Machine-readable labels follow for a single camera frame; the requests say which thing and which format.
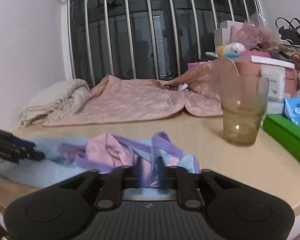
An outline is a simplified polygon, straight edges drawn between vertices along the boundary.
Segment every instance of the folded towel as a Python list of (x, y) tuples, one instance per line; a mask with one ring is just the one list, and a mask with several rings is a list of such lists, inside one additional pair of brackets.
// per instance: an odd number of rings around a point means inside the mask
[(25, 105), (19, 115), (19, 125), (30, 125), (47, 115), (60, 118), (65, 114), (76, 114), (90, 98), (88, 84), (82, 79), (57, 82), (39, 92)]

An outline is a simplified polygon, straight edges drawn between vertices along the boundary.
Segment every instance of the brown translucent cup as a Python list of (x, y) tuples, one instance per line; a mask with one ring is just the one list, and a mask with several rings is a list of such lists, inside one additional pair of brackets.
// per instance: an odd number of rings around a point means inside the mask
[(269, 79), (220, 74), (218, 80), (224, 140), (238, 146), (253, 145), (266, 110)]

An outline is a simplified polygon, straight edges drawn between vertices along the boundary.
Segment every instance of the black bag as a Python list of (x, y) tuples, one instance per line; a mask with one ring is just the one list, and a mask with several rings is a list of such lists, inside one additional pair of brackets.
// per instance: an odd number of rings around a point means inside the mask
[[(279, 19), (283, 19), (285, 20), (287, 23), (289, 23), (289, 28), (285, 29), (284, 26), (281, 26), (281, 28), (278, 27), (277, 25), (277, 21)], [(298, 27), (294, 27), (292, 25), (292, 21), (296, 20), (299, 23)], [(277, 26), (277, 28), (279, 29), (279, 33), (282, 36), (282, 40), (290, 40), (292, 42), (292, 45), (299, 45), (300, 46), (300, 33), (298, 33), (298, 29), (300, 28), (300, 21), (297, 18), (293, 18), (290, 22), (282, 17), (279, 17), (276, 21), (275, 21), (275, 25)]]

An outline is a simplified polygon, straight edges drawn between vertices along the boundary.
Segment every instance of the ribbed black surface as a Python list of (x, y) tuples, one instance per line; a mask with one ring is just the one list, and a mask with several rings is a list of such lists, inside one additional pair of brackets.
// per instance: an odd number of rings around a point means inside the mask
[(100, 212), (75, 240), (222, 240), (198, 212), (184, 211), (175, 201), (124, 201)]

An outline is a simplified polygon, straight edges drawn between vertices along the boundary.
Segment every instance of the plastic cup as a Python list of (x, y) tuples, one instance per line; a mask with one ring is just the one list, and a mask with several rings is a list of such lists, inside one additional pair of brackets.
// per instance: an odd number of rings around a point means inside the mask
[(219, 76), (224, 140), (238, 146), (255, 143), (266, 110), (268, 90), (269, 79), (265, 77)]

